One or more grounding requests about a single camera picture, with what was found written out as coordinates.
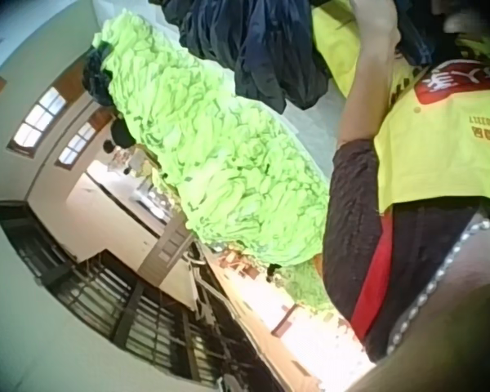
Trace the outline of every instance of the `red strap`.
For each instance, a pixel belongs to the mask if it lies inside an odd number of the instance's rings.
[[[359,293],[350,325],[363,341],[379,313],[389,285],[392,264],[392,213],[381,218],[382,233],[368,267],[367,277]]]

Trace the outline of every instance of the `yellow vest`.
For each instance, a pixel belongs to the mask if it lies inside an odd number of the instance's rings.
[[[347,96],[359,55],[350,6],[328,2],[314,9],[313,20],[316,46]],[[460,43],[474,54],[490,49],[487,40]],[[390,104],[374,140],[380,212],[394,203],[443,196],[490,198],[489,65],[460,59],[425,73],[398,58]]]

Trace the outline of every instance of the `red logo patch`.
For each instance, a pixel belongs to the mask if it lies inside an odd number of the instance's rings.
[[[427,73],[414,87],[422,105],[458,92],[490,90],[490,66],[476,60],[450,60]]]

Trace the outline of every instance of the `window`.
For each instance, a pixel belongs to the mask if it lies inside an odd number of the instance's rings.
[[[51,87],[25,117],[8,148],[33,157],[49,125],[65,104],[65,99]]]
[[[69,141],[62,154],[58,157],[57,164],[65,168],[72,168],[80,153],[91,143],[96,130],[89,122],[86,122]]]

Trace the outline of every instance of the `silver bead strand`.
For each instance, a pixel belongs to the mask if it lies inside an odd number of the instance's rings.
[[[444,262],[441,264],[439,269],[434,274],[432,280],[428,283],[425,290],[421,292],[419,297],[417,297],[414,302],[414,306],[408,312],[407,319],[401,323],[399,328],[399,332],[396,332],[392,338],[390,339],[390,343],[387,347],[386,354],[391,355],[395,352],[399,343],[403,340],[403,335],[409,329],[412,321],[417,317],[419,310],[425,303],[429,300],[430,296],[435,292],[436,288],[439,285],[439,282],[443,280],[445,274],[447,273],[447,268],[454,262],[457,253],[461,251],[463,244],[470,239],[474,234],[479,231],[490,230],[490,220],[485,219],[481,223],[477,223],[472,225],[469,229],[465,230],[463,234],[460,236],[459,241],[452,247],[452,250],[448,253],[447,257],[444,259]]]

